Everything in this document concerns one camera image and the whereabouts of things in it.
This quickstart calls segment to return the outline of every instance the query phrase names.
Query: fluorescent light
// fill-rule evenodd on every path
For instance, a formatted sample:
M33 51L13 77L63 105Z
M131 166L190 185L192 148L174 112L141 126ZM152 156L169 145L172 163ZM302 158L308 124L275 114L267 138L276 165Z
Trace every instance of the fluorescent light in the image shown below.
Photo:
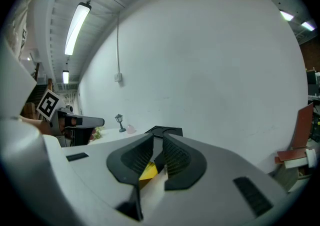
M284 12L284 11L280 11L280 13L282 14L283 18L286 19L287 21L291 21L294 16L287 13L287 12Z
M84 23L90 10L90 5L82 2L78 4L69 27L68 36L66 38L64 51L66 55L72 56L72 54L74 53L77 37L79 35L82 24Z
M62 72L62 78L63 78L64 84L69 84L69 71L68 70L64 70Z
M307 28L309 31L313 31L315 28L312 27L309 23L307 23L306 21L304 23L301 24L303 27Z

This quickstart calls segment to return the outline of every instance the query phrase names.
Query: wooden board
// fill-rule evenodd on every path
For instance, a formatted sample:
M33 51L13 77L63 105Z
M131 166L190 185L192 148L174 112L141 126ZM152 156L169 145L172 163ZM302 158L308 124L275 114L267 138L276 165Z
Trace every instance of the wooden board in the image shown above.
M31 113L36 113L36 108L35 108L35 104L33 102L27 102L24 106L23 106L23 114L31 114Z
M312 125L313 111L313 103L299 110L291 144L293 148L306 147Z
M299 148L295 150L278 151L277 152L280 161L296 160L306 157L306 149Z
M278 156L275 156L275 157L274 157L274 163L275 163L275 164L283 164L284 162L281 161Z
M307 156L306 150L315 150L315 153L320 153L320 147L319 146L312 146L308 148L298 148L294 150L287 150L287 151L278 151L278 156L276 158L279 158L281 162L287 161L287 160L296 160L305 158Z
M37 114L36 113L29 113L29 114L25 114L23 116L25 118L27 118L27 119L32 119L32 120L36 120L37 119Z

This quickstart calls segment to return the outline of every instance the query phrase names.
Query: black vent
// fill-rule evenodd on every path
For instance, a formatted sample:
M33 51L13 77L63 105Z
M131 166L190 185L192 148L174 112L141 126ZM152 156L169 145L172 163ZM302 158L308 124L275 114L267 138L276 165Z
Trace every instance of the black vent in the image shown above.
M121 156L122 163L141 175L153 155L153 142L145 141Z
M273 207L249 178L239 177L234 179L233 182L257 217Z
M169 179L186 169L191 162L190 155L167 138L163 138L163 154Z
M163 156L168 180L164 190L184 190L193 186L207 169L205 156L198 150L177 140L175 135L163 135Z

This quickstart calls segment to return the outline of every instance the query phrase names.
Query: black rubber pad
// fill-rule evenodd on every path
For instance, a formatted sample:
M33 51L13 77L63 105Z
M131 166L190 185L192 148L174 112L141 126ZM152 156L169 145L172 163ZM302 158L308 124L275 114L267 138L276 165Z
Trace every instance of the black rubber pad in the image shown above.
M168 173L164 190L188 189L205 173L207 161L200 151L169 134L163 135L162 147Z
M248 177L239 177L233 182L257 217L273 207Z
M75 161L75 160L80 160L80 159L84 159L86 157L89 157L88 154L82 152L82 153L78 153L78 154L74 154L74 155L69 155L66 156L66 159L71 162L71 161Z

